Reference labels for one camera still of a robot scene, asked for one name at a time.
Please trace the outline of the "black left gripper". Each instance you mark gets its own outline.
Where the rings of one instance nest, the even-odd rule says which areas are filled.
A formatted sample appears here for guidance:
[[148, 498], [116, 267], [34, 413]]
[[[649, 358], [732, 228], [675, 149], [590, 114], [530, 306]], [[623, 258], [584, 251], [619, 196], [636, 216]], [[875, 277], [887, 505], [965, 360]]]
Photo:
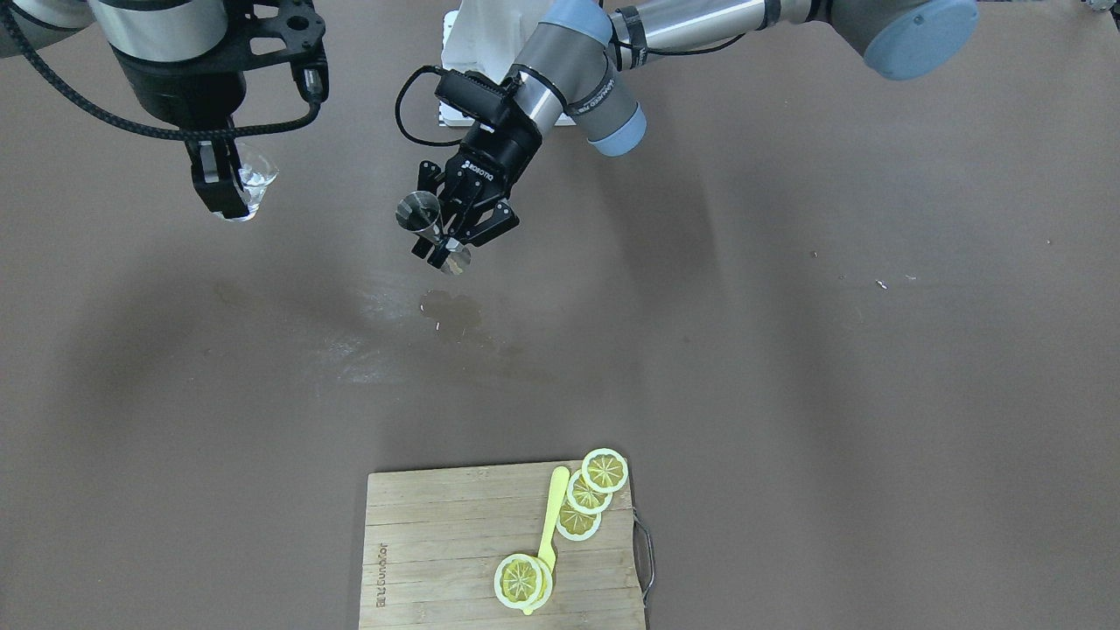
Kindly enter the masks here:
[[444, 226], [468, 245], [484, 245], [519, 226], [515, 210], [501, 201], [508, 198], [543, 143], [543, 133], [515, 100], [528, 87], [525, 80], [507, 77], [496, 84], [474, 71], [435, 72], [440, 76], [436, 98], [460, 108], [475, 122], [444, 169], [420, 166], [417, 174], [411, 194], [411, 232], [417, 235], [412, 254], [430, 265], [437, 248], [447, 242]]

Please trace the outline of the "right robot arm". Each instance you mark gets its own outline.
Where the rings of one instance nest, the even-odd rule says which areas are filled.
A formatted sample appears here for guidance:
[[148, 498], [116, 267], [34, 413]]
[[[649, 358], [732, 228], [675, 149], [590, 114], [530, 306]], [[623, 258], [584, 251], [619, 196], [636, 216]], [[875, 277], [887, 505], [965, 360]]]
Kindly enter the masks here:
[[4, 1], [3, 13], [34, 52], [97, 24], [144, 112], [176, 130], [232, 129], [248, 95], [243, 72], [200, 72], [235, 33], [228, 1]]

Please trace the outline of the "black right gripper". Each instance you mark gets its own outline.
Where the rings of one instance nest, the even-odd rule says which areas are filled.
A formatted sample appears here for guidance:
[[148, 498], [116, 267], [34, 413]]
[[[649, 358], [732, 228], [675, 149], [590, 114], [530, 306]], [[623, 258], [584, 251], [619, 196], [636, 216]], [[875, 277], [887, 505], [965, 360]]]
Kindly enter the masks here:
[[137, 59], [116, 52], [128, 83], [144, 112], [171, 130], [116, 121], [119, 129], [148, 138], [188, 141], [192, 186], [205, 207], [224, 220], [251, 217], [240, 179], [241, 160], [236, 138], [248, 128], [235, 127], [233, 115], [248, 95], [245, 70], [200, 61]]

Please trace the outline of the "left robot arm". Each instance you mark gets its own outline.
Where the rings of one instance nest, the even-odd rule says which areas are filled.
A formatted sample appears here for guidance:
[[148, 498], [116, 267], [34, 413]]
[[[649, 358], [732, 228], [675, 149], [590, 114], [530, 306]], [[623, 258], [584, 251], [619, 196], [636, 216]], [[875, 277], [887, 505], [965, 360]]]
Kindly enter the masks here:
[[607, 12], [596, 1], [553, 1], [500, 82], [477, 71], [424, 66], [435, 95], [472, 120], [444, 166], [423, 161], [396, 205], [412, 254], [457, 275], [483, 245], [517, 226], [508, 194], [561, 115], [599, 154], [617, 157], [647, 131], [620, 73], [648, 61], [713, 53], [777, 24], [828, 24], [892, 81], [956, 55], [976, 31], [976, 1], [648, 1]]

